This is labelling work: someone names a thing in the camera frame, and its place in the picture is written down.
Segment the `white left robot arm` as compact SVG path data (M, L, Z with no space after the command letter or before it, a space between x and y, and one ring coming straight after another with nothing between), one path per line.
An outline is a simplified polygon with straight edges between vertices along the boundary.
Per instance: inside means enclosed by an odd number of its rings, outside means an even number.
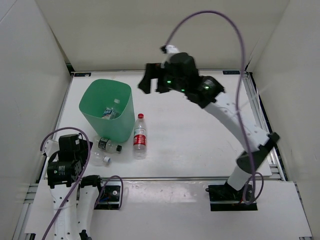
M55 240L90 240L96 200L105 188L99 175L82 176L91 142L81 133L48 140L43 153L49 158L47 184L52 197L53 219L48 228Z

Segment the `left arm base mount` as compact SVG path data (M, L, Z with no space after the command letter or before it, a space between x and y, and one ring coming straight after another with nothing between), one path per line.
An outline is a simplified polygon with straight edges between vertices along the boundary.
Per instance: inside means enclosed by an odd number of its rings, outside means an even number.
M118 175L109 177L102 185L94 204L95 210L120 210L123 204L124 182Z

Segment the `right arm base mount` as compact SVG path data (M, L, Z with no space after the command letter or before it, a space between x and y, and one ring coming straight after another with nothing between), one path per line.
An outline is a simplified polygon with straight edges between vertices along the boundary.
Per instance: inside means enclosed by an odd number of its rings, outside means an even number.
M249 205L244 203L244 187L241 190L234 190L227 183L216 183L208 185L205 191L209 194L211 212L241 212L258 210L256 202Z

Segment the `red cap water bottle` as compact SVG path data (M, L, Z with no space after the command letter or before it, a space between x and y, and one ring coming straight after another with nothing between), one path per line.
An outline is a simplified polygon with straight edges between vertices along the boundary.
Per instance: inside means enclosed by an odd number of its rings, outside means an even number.
M147 152L147 127L143 113L137 115L133 129L133 153L136 159L143 159Z

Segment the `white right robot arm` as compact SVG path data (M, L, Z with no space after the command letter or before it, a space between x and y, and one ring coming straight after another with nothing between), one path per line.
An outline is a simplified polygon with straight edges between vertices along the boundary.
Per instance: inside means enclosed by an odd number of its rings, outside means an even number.
M279 135L268 133L239 117L236 103L225 88L214 77L200 75L194 58L186 52L169 53L162 63L147 63L138 88L150 94L153 79L157 80L156 92L183 93L190 102L219 120L243 146L244 151L237 158L236 167L224 188L227 198L238 199L246 182L275 147Z

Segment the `grapefruit label white cap bottle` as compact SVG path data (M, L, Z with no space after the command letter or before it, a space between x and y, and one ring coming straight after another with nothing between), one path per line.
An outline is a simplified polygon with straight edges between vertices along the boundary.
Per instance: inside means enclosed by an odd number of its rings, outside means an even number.
M113 105L111 107L106 107L102 118L106 120L113 120L116 119L120 115L120 100L114 99Z

